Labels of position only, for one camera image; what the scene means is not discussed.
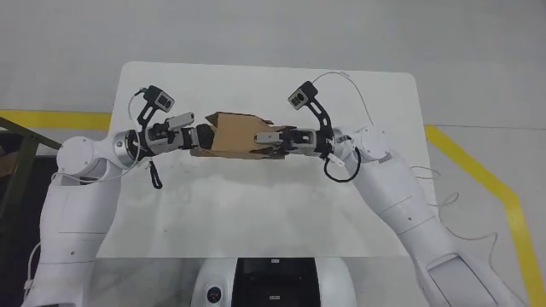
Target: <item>black cable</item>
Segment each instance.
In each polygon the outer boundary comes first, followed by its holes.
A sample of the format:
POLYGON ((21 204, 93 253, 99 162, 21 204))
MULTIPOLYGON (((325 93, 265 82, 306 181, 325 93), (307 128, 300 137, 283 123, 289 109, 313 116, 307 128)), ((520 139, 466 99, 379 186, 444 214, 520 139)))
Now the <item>black cable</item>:
POLYGON ((329 164, 329 162, 330 162, 330 158, 326 158, 326 160, 324 160, 324 174, 326 175, 326 177, 332 179, 332 180, 335 181, 335 182, 350 182, 350 181, 352 181, 355 177, 357 177, 358 172, 360 171, 360 164, 362 164, 362 155, 360 155, 360 151, 358 150, 358 148, 355 148, 355 151, 357 152, 357 169, 355 170, 355 172, 352 174, 351 177, 349 177, 349 178, 347 178, 347 179, 338 179, 338 178, 332 177, 332 176, 328 173, 328 164, 329 164))
POLYGON ((150 160, 150 176, 152 177, 152 185, 154 185, 154 188, 156 189, 162 189, 163 183, 160 180, 160 174, 157 172, 157 168, 155 167, 154 161, 150 160))

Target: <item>white table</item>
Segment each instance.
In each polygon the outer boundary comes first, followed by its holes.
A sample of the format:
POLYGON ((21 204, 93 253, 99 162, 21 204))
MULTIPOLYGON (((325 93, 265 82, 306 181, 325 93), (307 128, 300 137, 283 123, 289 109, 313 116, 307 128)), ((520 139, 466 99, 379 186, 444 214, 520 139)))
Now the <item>white table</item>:
MULTIPOLYGON (((121 73, 110 133, 132 128, 126 108, 141 87, 156 85, 177 102, 168 116, 195 112, 196 125, 216 111, 254 113, 279 125, 318 128, 288 95, 325 70, 127 63, 121 73)), ((430 166, 414 78, 407 73, 348 72, 363 92, 375 123, 409 165, 430 166)), ((328 75, 318 100, 333 124, 355 130, 368 120, 348 81, 328 75)), ((135 100, 134 114, 143 106, 135 100)), ((158 112, 154 120, 167 115, 158 112)), ((322 161, 198 159, 188 152, 154 159, 162 190, 148 170, 123 178, 118 211, 101 258, 407 256, 395 234, 350 184, 322 173, 322 161)), ((331 166, 335 176, 343 169, 331 166)), ((433 183, 421 180, 429 202, 433 183)))

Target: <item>gray floor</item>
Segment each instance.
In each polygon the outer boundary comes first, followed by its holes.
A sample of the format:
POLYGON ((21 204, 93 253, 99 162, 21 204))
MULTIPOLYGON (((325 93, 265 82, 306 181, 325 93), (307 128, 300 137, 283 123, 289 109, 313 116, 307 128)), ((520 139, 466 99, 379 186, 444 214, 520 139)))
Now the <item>gray floor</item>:
MULTIPOLYGON (((545 26, 546 0, 0 0, 0 109, 110 112, 127 61, 410 72, 425 123, 520 195, 546 277, 545 26)), ((525 296, 500 203, 429 152, 438 200, 462 195, 446 223, 499 232, 493 263, 525 296)), ((462 243, 487 258, 487 240, 462 243)))

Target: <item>brown cardboard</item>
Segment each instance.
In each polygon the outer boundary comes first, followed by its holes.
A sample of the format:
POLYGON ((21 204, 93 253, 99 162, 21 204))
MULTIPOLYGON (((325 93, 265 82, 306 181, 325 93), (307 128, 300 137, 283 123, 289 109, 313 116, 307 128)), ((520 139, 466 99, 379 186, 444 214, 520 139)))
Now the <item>brown cardboard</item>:
POLYGON ((0 178, 9 176, 14 172, 17 154, 17 152, 13 152, 0 156, 0 178))
POLYGON ((211 149, 196 148, 190 154, 195 157, 222 157, 229 159, 284 159, 283 154, 273 153, 273 148, 254 141, 259 132, 272 132, 283 128, 256 115, 216 112, 206 117, 214 129, 211 149))

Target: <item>yellow floor line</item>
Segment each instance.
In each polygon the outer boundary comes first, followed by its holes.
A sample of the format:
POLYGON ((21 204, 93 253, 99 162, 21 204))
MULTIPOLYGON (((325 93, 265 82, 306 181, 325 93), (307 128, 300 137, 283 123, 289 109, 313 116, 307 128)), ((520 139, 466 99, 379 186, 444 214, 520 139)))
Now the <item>yellow floor line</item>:
POLYGON ((26 128, 108 130, 111 113, 0 110, 0 116, 26 128))
POLYGON ((546 293, 540 276, 538 261, 533 251, 531 236, 526 226, 526 219, 521 209, 518 195, 478 161, 468 155, 464 149, 454 143, 438 128, 425 126, 427 140, 458 164, 467 174, 491 191, 504 205, 508 226, 520 263, 521 275, 527 290, 527 297, 532 307, 546 306, 546 293))
MULTIPOLYGON (((27 128, 65 128, 75 130, 108 130, 110 113, 48 112, 0 110, 0 116, 27 128)), ((470 157, 438 128, 425 126, 427 140, 458 164, 466 173, 491 191, 504 205, 508 226, 514 241, 520 270, 532 307, 546 306, 546 293, 533 251, 531 236, 518 195, 484 166, 470 157)))

